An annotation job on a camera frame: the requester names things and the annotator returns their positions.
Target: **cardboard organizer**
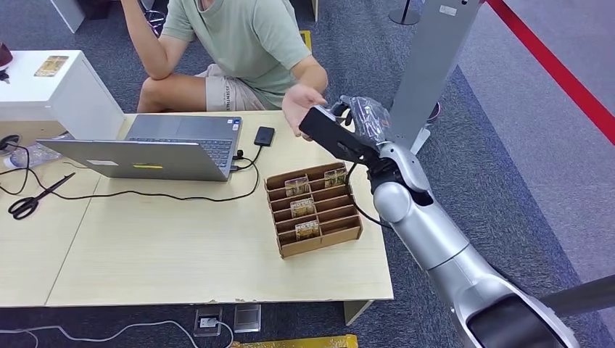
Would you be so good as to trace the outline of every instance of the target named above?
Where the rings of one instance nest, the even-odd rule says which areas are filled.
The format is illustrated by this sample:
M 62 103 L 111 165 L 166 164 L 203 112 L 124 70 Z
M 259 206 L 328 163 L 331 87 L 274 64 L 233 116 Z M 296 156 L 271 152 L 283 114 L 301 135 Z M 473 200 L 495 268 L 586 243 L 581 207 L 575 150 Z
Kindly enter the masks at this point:
M 357 209 L 348 197 L 349 192 L 352 195 L 352 188 L 350 185 L 325 188 L 324 173 L 340 168 L 346 170 L 344 163 L 336 162 L 272 176 L 265 180 L 269 208 L 276 226 L 278 248 L 283 258 L 359 239 L 363 225 Z M 309 192 L 297 196 L 286 196 L 284 182 L 301 177 L 307 177 Z M 290 209 L 291 202 L 307 198 L 312 198 L 314 201 L 315 212 L 293 218 Z M 319 224 L 318 235 L 309 239 L 297 240 L 295 226 L 314 220 L 317 220 Z

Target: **floor socket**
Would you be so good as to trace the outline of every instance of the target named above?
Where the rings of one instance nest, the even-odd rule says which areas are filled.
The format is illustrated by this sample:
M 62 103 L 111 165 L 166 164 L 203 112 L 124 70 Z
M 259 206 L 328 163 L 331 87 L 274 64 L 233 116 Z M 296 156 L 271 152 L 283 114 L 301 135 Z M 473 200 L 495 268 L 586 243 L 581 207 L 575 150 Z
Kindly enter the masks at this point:
M 235 332 L 260 331 L 260 304 L 235 305 Z
M 222 321 L 222 306 L 209 305 L 197 309 L 197 317 L 194 319 L 194 331 L 192 334 L 194 337 L 206 337 L 206 336 L 219 336 L 220 328 L 222 325 L 217 324 L 211 328 L 202 327 L 202 319 L 216 318 L 218 321 Z

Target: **red stripe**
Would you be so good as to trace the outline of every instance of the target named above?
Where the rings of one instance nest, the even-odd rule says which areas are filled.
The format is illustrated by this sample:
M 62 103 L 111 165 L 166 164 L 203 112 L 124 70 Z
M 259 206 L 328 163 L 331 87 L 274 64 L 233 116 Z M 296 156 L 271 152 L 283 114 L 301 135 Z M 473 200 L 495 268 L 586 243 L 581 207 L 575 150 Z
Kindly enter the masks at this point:
M 572 75 L 545 44 L 519 19 L 503 0 L 487 0 L 495 13 L 523 43 L 549 75 L 570 96 L 575 104 L 615 145 L 615 117 L 600 103 L 577 78 Z

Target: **yellow sticker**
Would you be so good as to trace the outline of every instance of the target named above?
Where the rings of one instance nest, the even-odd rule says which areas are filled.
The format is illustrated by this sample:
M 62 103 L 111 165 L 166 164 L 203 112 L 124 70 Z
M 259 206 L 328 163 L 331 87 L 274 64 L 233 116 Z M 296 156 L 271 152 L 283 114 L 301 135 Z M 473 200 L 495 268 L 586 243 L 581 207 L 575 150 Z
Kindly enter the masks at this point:
M 133 163 L 133 167 L 141 169 L 162 169 L 162 165 L 153 165 L 150 163 Z

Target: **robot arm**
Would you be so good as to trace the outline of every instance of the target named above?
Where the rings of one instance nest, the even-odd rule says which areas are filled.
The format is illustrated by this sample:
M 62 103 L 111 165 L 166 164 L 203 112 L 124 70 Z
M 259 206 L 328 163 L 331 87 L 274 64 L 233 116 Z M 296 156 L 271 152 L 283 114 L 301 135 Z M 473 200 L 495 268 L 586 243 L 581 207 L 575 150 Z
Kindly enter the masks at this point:
M 300 130 L 336 158 L 367 167 L 374 207 L 431 278 L 464 344 L 578 347 L 550 308 L 514 286 L 472 247 L 434 198 L 416 156 L 386 140 L 388 115 L 363 105 L 362 115 L 351 116 L 358 131 L 351 133 L 339 124 L 350 103 L 341 100 L 331 111 L 313 107 Z

